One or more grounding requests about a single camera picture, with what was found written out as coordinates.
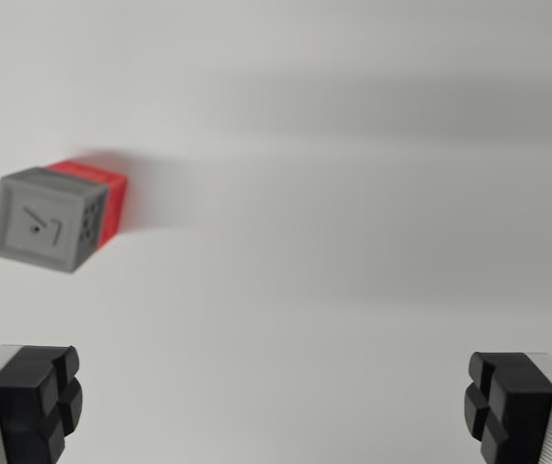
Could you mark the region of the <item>black-tipped silver gripper left finger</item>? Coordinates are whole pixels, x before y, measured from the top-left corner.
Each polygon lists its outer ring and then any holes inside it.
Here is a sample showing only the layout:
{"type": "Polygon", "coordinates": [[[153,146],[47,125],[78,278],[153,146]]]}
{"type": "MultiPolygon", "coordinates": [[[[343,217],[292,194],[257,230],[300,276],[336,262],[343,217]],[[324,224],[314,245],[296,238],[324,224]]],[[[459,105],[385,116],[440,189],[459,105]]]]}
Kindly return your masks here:
{"type": "Polygon", "coordinates": [[[0,463],[56,463],[83,392],[72,346],[0,345],[0,463]]]}

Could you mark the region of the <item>black-tipped silver gripper right finger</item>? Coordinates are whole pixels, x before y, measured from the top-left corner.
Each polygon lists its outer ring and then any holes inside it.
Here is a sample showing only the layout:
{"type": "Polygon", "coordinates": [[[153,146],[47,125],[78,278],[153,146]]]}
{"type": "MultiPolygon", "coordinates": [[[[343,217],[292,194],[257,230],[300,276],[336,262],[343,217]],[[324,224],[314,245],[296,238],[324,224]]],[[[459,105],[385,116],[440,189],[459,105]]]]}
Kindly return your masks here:
{"type": "Polygon", "coordinates": [[[469,360],[464,418],[492,464],[552,464],[552,357],[482,353],[469,360]]]}

